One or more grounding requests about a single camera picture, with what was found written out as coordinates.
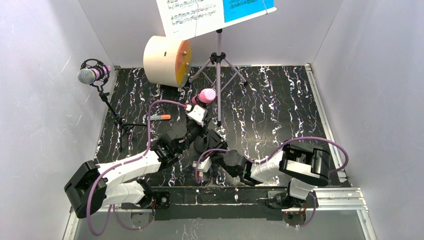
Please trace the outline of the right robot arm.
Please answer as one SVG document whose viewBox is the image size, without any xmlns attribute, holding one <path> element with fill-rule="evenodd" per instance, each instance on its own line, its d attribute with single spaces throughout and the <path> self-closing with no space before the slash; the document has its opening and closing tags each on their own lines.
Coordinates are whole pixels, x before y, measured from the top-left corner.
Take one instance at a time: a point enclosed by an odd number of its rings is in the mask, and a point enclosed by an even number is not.
<svg viewBox="0 0 424 240">
<path fill-rule="evenodd" d="M 325 148 L 303 141 L 302 137 L 285 141 L 262 162 L 253 162 L 236 150 L 209 147 L 205 159 L 197 166 L 199 172 L 208 171 L 211 164 L 222 167 L 233 178 L 254 187 L 274 177 L 287 175 L 290 180 L 283 190 L 272 190 L 259 199 L 271 209 L 304 210 L 307 198 L 316 187 L 330 182 L 331 154 Z"/>
</svg>

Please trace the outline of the pink microphone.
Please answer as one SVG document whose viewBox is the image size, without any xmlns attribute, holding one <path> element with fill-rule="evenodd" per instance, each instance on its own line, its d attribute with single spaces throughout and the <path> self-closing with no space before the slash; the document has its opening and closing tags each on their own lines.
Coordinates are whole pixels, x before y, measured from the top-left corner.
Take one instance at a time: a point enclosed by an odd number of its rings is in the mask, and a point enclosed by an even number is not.
<svg viewBox="0 0 424 240">
<path fill-rule="evenodd" d="M 215 100 L 217 97 L 217 93 L 212 88 L 205 88 L 199 94 L 195 95 L 191 102 L 193 104 L 209 104 Z"/>
</svg>

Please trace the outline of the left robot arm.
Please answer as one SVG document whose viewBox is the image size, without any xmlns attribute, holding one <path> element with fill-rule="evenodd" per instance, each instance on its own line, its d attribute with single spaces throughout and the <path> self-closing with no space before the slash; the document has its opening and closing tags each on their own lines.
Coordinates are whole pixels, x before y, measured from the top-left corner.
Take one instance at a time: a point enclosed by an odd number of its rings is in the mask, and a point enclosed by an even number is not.
<svg viewBox="0 0 424 240">
<path fill-rule="evenodd" d="M 208 126 L 207 120 L 202 125 L 195 120 L 189 120 L 186 125 L 177 123 L 158 138 L 147 153 L 109 163 L 84 162 L 64 186 L 77 218 L 86 218 L 89 193 L 99 176 L 102 178 L 92 195 L 90 215 L 108 205 L 140 205 L 147 200 L 147 190 L 135 179 L 170 168 L 195 140 L 206 134 Z"/>
</svg>

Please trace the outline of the black round-base mic stand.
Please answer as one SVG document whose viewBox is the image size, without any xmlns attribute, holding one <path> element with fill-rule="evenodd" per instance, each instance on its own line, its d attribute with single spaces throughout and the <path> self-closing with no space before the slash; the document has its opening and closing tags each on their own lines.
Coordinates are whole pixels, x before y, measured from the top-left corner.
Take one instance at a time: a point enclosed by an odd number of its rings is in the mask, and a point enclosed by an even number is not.
<svg viewBox="0 0 424 240">
<path fill-rule="evenodd" d="M 212 113 L 209 108 L 208 103 L 204 103 L 201 101 L 197 101 L 197 105 L 204 108 L 206 110 L 205 117 L 203 118 L 203 127 L 201 129 L 200 134 L 197 136 L 196 140 L 193 143 L 194 150 L 198 154 L 202 154 L 205 152 L 209 146 L 209 125 L 212 119 Z"/>
</svg>

